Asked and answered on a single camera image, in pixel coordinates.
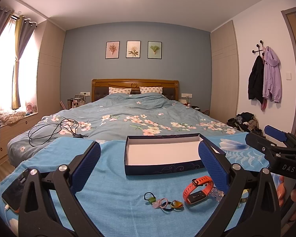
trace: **blue clamp pad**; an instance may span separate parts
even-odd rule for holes
[[[281,142],[284,142],[287,140],[287,137],[285,135],[284,132],[272,127],[272,126],[269,126],[267,125],[265,128],[264,128],[264,132],[273,137],[274,139],[277,139],[278,141],[281,141]]]
[[[215,151],[211,151],[204,141],[199,144],[199,156],[218,190],[227,193],[229,190],[229,176],[218,162]]]
[[[96,142],[71,175],[70,190],[73,193],[73,195],[75,195],[76,192],[81,191],[83,189],[100,156],[101,147],[99,143]]]

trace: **window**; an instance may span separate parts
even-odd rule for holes
[[[12,101],[12,78],[15,63],[15,25],[10,19],[0,36],[0,110],[10,110]],[[21,107],[26,111],[26,104],[37,105],[36,78],[37,78],[38,49],[34,34],[31,35],[22,57],[19,60],[19,98]]]
[[[0,36],[0,110],[11,109],[15,63],[15,20],[10,19]]]

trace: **yellow curtain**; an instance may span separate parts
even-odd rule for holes
[[[18,69],[19,69],[19,39],[20,33],[23,26],[24,16],[20,16],[18,20],[16,20],[15,26],[15,64],[14,64],[14,72],[13,72],[13,86],[12,86],[12,104],[11,108],[13,110],[18,109],[20,107],[19,100],[19,92],[18,92]]]

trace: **purple jacket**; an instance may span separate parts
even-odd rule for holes
[[[264,61],[263,97],[274,102],[280,102],[282,98],[280,60],[268,46],[264,52]]]

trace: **orange smartwatch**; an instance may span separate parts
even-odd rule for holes
[[[204,184],[206,185],[206,187],[203,190],[191,193],[198,186],[203,186]],[[208,196],[213,186],[214,186],[214,183],[212,179],[207,175],[199,178],[195,178],[183,191],[183,199],[189,205],[200,202]]]

